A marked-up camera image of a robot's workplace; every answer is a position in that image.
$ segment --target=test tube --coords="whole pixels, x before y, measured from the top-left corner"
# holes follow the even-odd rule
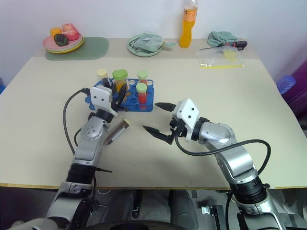
[[[138,83],[136,85],[136,91],[138,92],[138,98],[140,104],[146,103],[146,91],[147,91],[147,85],[145,83]],[[144,105],[140,105],[141,109],[146,108]]]
[[[123,118],[121,122],[110,132],[109,136],[104,141],[104,146],[111,144],[122,134],[130,125],[128,119]]]
[[[147,85],[147,77],[148,77],[148,73],[145,70],[139,70],[138,71],[138,78],[140,79],[140,83],[144,83]]]
[[[127,82],[128,72],[125,69],[118,69],[113,71],[112,76],[115,80],[116,91],[118,93],[121,87],[123,87]]]
[[[109,89],[112,88],[112,82],[111,82],[110,78],[107,77],[107,70],[106,69],[99,69],[99,70],[97,70],[96,74],[100,78],[103,86],[105,86]]]

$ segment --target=towel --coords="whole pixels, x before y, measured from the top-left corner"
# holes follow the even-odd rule
[[[236,42],[238,38],[227,31],[212,31],[208,36],[208,44],[212,47],[224,46],[226,42]]]

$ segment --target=red liquid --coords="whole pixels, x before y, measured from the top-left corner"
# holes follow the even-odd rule
[[[145,104],[146,103],[146,93],[145,92],[139,92],[138,93],[139,103]]]
[[[145,104],[146,103],[146,93],[145,92],[139,92],[138,93],[138,98],[139,98],[139,103],[140,104]],[[145,109],[145,105],[140,105],[141,109]]]
[[[147,85],[147,80],[146,79],[142,79],[142,80],[140,80],[140,83],[144,83],[144,84]]]

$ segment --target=plate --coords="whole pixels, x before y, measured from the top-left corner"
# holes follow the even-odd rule
[[[83,37],[80,39],[80,41],[79,41],[78,43],[75,43],[74,45],[71,45],[71,46],[69,46],[69,47],[64,46],[64,47],[65,47],[64,49],[47,49],[47,48],[45,48],[45,49],[46,49],[46,50],[49,50],[49,51],[53,51],[53,52],[60,52],[60,51],[71,50],[72,48],[78,46],[78,45],[82,42],[82,40],[84,40]]]
[[[127,43],[127,48],[128,50],[133,53],[134,55],[136,56],[140,56],[140,57],[150,57],[150,56],[153,56],[153,55],[156,55],[157,53],[159,53],[162,49],[162,47],[160,47],[157,51],[155,52],[149,52],[149,51],[140,51],[140,52],[135,52],[135,50],[132,48],[132,46],[130,45],[130,43],[137,39],[138,37],[141,37],[142,34],[138,34],[138,35],[135,35],[133,36],[132,38],[129,39],[128,43]]]
[[[43,46],[45,49],[52,50],[52,51],[64,51],[71,49],[74,45],[78,44],[82,40],[81,34],[79,35],[77,40],[68,41],[68,45],[66,46],[58,46],[54,39],[49,36],[43,41]]]
[[[46,51],[49,53],[53,53],[53,54],[66,54],[66,53],[69,53],[69,52],[72,52],[78,49],[80,46],[82,46],[83,42],[84,42],[84,38],[82,38],[81,42],[78,45],[76,45],[75,47],[72,47],[71,49],[66,49],[62,51],[53,51],[53,50],[46,49]]]

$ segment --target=yellow test tube cap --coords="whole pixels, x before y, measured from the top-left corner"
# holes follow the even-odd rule
[[[100,78],[107,78],[107,70],[106,69],[99,69],[99,70],[97,70],[96,74]]]
[[[128,126],[130,126],[130,121],[126,118],[123,118],[123,120],[128,124]]]

